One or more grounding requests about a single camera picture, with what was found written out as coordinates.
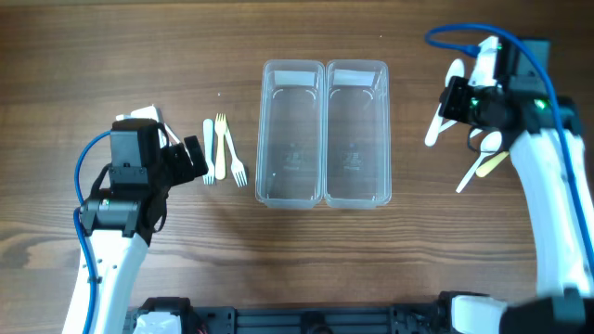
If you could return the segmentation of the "pale blue plastic fork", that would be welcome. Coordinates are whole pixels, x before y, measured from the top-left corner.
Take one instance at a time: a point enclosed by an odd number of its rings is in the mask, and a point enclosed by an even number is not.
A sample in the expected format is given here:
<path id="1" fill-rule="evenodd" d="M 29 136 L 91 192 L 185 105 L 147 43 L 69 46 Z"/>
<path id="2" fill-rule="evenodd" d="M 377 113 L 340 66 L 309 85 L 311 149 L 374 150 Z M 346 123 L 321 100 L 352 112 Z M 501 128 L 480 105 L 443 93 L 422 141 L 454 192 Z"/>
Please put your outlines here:
<path id="1" fill-rule="evenodd" d="M 213 163 L 213 133 L 214 123 L 212 119 L 205 119 L 202 125 L 204 157 L 208 166 L 208 172 L 202 179 L 205 185 L 212 186 L 215 183 Z"/>

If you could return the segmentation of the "white spoon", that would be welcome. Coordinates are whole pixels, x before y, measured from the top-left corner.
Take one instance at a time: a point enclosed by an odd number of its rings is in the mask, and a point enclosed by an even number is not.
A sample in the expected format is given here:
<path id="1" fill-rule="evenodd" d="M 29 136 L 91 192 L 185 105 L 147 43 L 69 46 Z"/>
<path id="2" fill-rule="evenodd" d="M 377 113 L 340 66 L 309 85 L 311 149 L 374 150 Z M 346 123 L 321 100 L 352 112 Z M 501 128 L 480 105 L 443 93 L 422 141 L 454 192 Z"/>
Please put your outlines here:
<path id="1" fill-rule="evenodd" d="M 465 65 L 461 58 L 456 58 L 450 64 L 450 67 L 445 76 L 445 88 L 448 87 L 450 80 L 454 76 L 463 77 L 465 75 Z M 439 114 L 439 110 L 442 104 L 438 105 L 437 110 L 434 113 L 432 122 L 428 128 L 427 134 L 424 138 L 424 144 L 426 147 L 432 147 L 438 139 L 440 133 L 439 128 L 443 124 L 443 117 Z"/>
<path id="2" fill-rule="evenodd" d="M 439 132 L 444 132 L 448 128 L 454 126 L 456 123 L 457 123 L 457 121 L 453 121 L 453 120 L 449 120 L 449 121 L 443 123 L 439 128 Z"/>
<path id="3" fill-rule="evenodd" d="M 480 134 L 482 131 L 483 131 L 482 129 L 471 130 L 471 132 L 469 134 L 469 138 L 474 138 L 475 136 L 477 136 L 478 134 Z"/>
<path id="4" fill-rule="evenodd" d="M 479 157 L 461 179 L 460 183 L 458 184 L 458 187 L 456 188 L 457 193 L 460 193 L 464 189 L 464 187 L 470 182 L 472 176 L 475 174 L 483 160 L 497 153 L 501 145 L 501 132 L 490 133 L 482 140 L 479 150 Z"/>

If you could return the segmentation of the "yellow plastic fork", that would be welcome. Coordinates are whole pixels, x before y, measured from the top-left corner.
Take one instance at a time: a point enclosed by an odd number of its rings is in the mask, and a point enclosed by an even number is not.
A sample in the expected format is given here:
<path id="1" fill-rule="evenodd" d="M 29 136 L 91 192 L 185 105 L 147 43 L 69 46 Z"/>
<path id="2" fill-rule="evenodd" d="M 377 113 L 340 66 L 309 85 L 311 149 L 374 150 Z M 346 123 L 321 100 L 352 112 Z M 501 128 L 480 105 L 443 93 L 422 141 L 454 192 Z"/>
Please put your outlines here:
<path id="1" fill-rule="evenodd" d="M 214 130 L 217 135 L 215 178 L 223 180 L 226 177 L 225 133 L 227 129 L 226 115 L 219 113 L 215 117 Z"/>

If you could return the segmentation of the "yellow plastic spoon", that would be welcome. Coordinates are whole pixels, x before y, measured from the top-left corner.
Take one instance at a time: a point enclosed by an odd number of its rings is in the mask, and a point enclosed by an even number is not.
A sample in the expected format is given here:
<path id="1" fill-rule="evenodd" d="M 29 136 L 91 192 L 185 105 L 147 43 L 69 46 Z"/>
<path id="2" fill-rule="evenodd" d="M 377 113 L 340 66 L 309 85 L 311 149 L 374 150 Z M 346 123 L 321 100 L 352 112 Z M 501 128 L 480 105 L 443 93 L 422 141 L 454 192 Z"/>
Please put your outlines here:
<path id="1" fill-rule="evenodd" d="M 498 167 L 498 165 L 504 161 L 508 156 L 510 155 L 510 153 L 508 151 L 502 151 L 499 154 L 497 154 L 494 158 L 492 158 L 491 160 L 483 163 L 475 172 L 475 174 L 478 177 L 485 177 L 487 175 L 489 175 L 495 168 Z"/>

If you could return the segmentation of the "white fork curved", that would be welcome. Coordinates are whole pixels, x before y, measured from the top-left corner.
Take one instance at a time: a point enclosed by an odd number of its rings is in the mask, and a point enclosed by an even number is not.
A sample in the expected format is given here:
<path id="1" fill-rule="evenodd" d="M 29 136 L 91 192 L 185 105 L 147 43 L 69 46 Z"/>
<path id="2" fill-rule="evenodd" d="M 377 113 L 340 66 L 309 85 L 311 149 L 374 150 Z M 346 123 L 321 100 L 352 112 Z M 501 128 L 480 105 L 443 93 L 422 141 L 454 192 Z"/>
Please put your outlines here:
<path id="1" fill-rule="evenodd" d="M 175 132 L 173 131 L 173 129 L 167 124 L 164 123 L 163 124 L 167 134 L 171 137 L 171 139 L 176 143 L 176 144 L 180 144 L 181 141 L 179 139 L 179 137 L 175 134 Z"/>

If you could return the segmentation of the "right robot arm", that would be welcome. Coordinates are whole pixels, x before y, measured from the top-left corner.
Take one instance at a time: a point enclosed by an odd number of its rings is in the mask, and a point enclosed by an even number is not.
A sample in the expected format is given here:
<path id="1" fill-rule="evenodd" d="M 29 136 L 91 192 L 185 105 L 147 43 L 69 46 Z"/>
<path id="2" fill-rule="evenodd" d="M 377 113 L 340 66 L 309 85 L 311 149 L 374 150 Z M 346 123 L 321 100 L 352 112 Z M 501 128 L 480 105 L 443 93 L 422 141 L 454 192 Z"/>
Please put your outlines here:
<path id="1" fill-rule="evenodd" d="M 546 75 L 549 42 L 501 33 L 470 45 L 471 74 L 455 60 L 425 136 L 450 122 L 485 131 L 478 166 L 506 152 L 519 175 L 536 245 L 536 297 L 518 304 L 469 292 L 439 297 L 433 330 L 450 333 L 589 333 L 593 329 L 593 203 L 572 100 Z"/>

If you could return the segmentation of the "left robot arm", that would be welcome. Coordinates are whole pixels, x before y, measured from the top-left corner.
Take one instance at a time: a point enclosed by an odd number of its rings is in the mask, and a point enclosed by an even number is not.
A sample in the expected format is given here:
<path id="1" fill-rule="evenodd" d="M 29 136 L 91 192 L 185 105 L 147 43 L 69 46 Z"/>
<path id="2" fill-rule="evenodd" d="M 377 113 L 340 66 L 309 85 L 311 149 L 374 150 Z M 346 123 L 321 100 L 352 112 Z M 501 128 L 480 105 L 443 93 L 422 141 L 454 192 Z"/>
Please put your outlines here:
<path id="1" fill-rule="evenodd" d="M 66 333 L 123 331 L 140 266 L 165 224 L 171 188 L 208 172 L 199 139 L 173 144 L 163 122 L 124 119 L 98 138 L 110 141 L 111 161 L 89 195 L 77 196 L 73 211 L 81 257 Z"/>

